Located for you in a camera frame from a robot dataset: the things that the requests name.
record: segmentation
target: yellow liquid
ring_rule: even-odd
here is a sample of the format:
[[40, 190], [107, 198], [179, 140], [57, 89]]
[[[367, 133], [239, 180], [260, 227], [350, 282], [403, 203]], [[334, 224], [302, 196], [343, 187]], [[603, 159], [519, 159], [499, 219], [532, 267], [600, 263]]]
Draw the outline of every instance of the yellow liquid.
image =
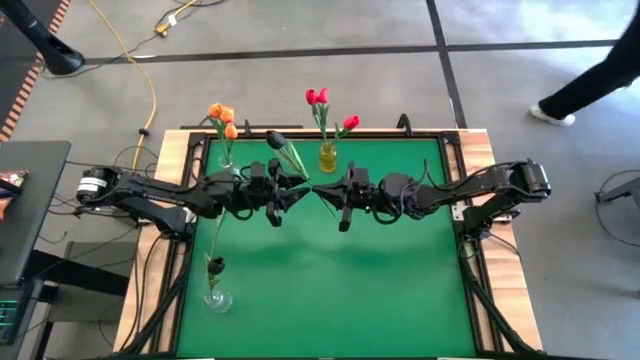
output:
[[326, 142], [320, 147], [320, 169], [324, 172], [334, 172], [338, 161], [338, 151], [335, 144]]

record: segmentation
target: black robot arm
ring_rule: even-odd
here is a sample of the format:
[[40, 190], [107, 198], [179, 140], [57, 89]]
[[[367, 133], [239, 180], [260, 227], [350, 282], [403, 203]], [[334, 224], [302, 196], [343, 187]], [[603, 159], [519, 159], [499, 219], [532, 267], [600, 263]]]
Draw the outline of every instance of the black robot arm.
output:
[[[118, 167], [94, 167], [83, 172], [76, 198], [86, 208], [117, 207], [132, 218], [152, 221], [165, 237], [186, 240], [188, 219], [182, 207], [209, 219], [224, 209], [240, 220], [248, 220], [254, 211], [266, 207], [267, 219], [277, 227], [282, 224], [279, 212], [286, 212], [310, 190], [294, 189], [304, 178], [285, 173], [277, 159], [269, 162], [266, 175], [264, 164], [259, 162], [247, 170], [248, 175], [220, 171], [188, 187]], [[177, 206], [163, 207], [152, 200]]]
[[353, 209], [371, 212], [376, 221], [387, 225], [403, 214], [420, 220], [442, 205], [495, 194], [483, 205], [464, 210], [465, 233], [472, 237], [490, 228], [495, 218], [518, 204], [540, 202], [551, 194], [544, 169], [533, 161], [492, 165], [466, 178], [432, 186], [422, 184], [422, 179], [397, 173], [385, 176], [375, 185], [369, 181], [367, 169], [356, 168], [351, 162], [342, 179], [333, 184], [314, 186], [313, 191], [342, 210], [340, 231], [349, 229]]

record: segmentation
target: concrete floor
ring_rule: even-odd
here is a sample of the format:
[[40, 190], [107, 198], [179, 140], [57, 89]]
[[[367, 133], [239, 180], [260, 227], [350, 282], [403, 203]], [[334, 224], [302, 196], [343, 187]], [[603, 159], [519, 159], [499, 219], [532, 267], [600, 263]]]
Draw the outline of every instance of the concrete floor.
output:
[[[97, 3], [130, 47], [148, 38], [157, 18], [175, 6], [170, 0]], [[450, 52], [449, 88], [437, 52], [194, 61], [192, 54], [437, 43], [423, 0], [230, 0], [199, 9], [166, 39], [137, 52], [180, 55], [145, 65], [158, 90], [159, 109], [147, 145], [158, 151], [164, 130], [197, 124], [213, 102], [232, 104], [239, 118], [255, 124], [311, 127], [302, 94], [322, 86], [330, 88], [335, 116], [359, 113], [366, 127], [392, 126], [405, 112], [416, 127], [451, 128], [456, 126], [449, 98], [454, 78], [468, 127], [489, 130], [496, 158], [533, 158], [550, 177], [551, 198], [524, 208], [515, 222], [545, 349], [557, 355], [635, 358], [640, 353], [640, 248], [606, 236], [592, 194], [613, 172], [640, 168], [640, 88], [618, 91], [578, 112], [569, 128], [537, 123], [525, 113], [605, 56], [607, 47], [585, 41], [615, 39], [636, 1], [435, 3], [447, 45], [514, 43], [508, 46], [512, 50], [480, 46]], [[72, 2], [59, 35], [88, 58], [120, 53], [84, 0]], [[542, 47], [553, 48], [556, 41], [580, 48], [521, 44], [549, 42]], [[149, 90], [131, 65], [107, 65], [77, 78], [41, 78], [13, 139], [67, 139], [73, 144], [70, 159], [112, 163], [120, 149], [135, 143], [149, 109]], [[119, 164], [130, 164], [131, 157]], [[151, 160], [145, 155], [142, 162]], [[67, 168], [60, 193], [74, 194], [80, 171]], [[638, 238], [632, 204], [606, 207], [603, 217], [619, 236]], [[123, 229], [111, 219], [50, 216], [43, 234], [55, 238], [68, 230], [69, 240], [99, 241]], [[64, 244], [38, 246], [64, 249]], [[102, 340], [95, 324], [56, 326], [53, 336], [47, 355], [59, 359], [108, 351], [97, 345]]]

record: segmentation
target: black pants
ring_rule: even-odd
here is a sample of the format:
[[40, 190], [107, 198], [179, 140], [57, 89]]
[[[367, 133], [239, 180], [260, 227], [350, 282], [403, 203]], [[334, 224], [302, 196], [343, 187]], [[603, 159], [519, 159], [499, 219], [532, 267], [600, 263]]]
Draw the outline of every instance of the black pants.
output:
[[640, 7], [607, 58], [555, 94], [539, 102], [545, 114], [563, 119], [583, 107], [629, 86], [640, 76]]

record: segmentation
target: vase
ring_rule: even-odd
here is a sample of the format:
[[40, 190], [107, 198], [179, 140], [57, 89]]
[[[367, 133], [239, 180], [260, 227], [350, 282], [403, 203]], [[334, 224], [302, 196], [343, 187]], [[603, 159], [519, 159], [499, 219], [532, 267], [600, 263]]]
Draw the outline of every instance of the vase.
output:
[[233, 165], [233, 158], [231, 157], [231, 154], [228, 156], [225, 154], [218, 156], [218, 165], [223, 169], [230, 168]]
[[334, 172], [338, 161], [338, 150], [333, 141], [325, 141], [320, 146], [320, 169], [324, 172]]
[[213, 310], [213, 312], [222, 314], [229, 311], [233, 304], [233, 298], [228, 291], [214, 288], [209, 290], [204, 296], [204, 303], [209, 309]]

